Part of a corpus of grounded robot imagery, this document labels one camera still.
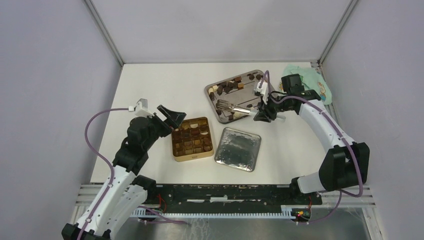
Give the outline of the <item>steel tray with chocolates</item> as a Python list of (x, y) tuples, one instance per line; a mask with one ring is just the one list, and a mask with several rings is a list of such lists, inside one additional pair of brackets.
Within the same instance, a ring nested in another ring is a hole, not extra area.
[(260, 97), (255, 95), (255, 87), (264, 77), (261, 70), (252, 70), (215, 83), (204, 88), (212, 112), (221, 124), (229, 124), (248, 116), (217, 108), (219, 100), (228, 101), (236, 106), (256, 110)]

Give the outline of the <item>gold chocolate box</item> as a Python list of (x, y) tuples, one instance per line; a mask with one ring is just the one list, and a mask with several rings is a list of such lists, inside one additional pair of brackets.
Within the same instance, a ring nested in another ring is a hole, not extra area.
[(186, 162), (214, 155), (214, 138), (206, 117), (187, 119), (171, 133), (172, 155)]

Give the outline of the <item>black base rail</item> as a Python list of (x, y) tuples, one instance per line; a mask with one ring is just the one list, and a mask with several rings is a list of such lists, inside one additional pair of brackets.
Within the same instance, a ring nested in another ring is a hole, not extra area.
[(280, 214), (322, 203), (318, 193), (295, 193), (285, 184), (158, 184), (143, 205), (166, 214)]

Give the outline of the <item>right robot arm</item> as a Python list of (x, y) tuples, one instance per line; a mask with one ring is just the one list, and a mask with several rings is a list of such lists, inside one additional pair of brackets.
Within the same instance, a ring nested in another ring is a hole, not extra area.
[(367, 181), (370, 148), (348, 136), (326, 110), (320, 95), (306, 90), (299, 74), (281, 78), (283, 92), (271, 89), (269, 72), (258, 74), (254, 94), (260, 98), (255, 121), (270, 123), (279, 113), (293, 111), (317, 136), (326, 154), (317, 172), (295, 177), (289, 199), (302, 204), (310, 193), (340, 191), (361, 197)]

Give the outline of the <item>metal serving tongs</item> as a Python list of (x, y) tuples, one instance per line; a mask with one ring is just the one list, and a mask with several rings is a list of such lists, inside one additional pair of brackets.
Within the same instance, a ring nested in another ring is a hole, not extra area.
[[(257, 104), (256, 107), (253, 107), (253, 108), (242, 107), (242, 106), (239, 106), (239, 105), (235, 105), (235, 104), (233, 104), (229, 101), (219, 99), (217, 101), (217, 103), (215, 104), (215, 106), (216, 106), (217, 109), (220, 109), (220, 110), (223, 110), (223, 111), (234, 112), (234, 113), (239, 113), (239, 114), (242, 114), (242, 115), (254, 117), (258, 113), (258, 104)], [(287, 107), (282, 103), (282, 109), (281, 109), (281, 112), (279, 112), (277, 114), (277, 118), (284, 120), (285, 117), (283, 115), (281, 115), (280, 113), (289, 111), (290, 109), (291, 109), (290, 107)]]

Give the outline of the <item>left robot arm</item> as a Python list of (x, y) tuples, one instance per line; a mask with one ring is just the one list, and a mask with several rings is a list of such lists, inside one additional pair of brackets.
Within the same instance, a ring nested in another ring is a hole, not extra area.
[(61, 235), (65, 240), (112, 240), (142, 203), (151, 204), (157, 198), (156, 181), (139, 175), (147, 162), (148, 150), (159, 138), (178, 129), (185, 112), (172, 111), (159, 105), (162, 120), (150, 112), (142, 101), (135, 106), (113, 108), (135, 114), (114, 160), (107, 160), (96, 149), (93, 152), (108, 165), (110, 174), (100, 191), (76, 223), (67, 223)]

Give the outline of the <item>silver box lid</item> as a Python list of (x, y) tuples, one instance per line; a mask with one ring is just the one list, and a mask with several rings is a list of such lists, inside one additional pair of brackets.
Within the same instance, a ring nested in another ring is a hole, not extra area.
[(253, 172), (262, 138), (230, 127), (225, 127), (214, 155), (216, 163), (245, 172)]

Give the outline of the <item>green printed cloth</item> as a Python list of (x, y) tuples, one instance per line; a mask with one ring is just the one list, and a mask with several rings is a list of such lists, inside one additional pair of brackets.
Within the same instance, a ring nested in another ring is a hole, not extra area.
[(314, 90), (318, 93), (324, 105), (333, 103), (332, 92), (325, 82), (322, 74), (316, 69), (311, 67), (300, 67), (297, 65), (289, 64), (283, 70), (282, 76), (298, 74), (301, 83), (306, 90)]

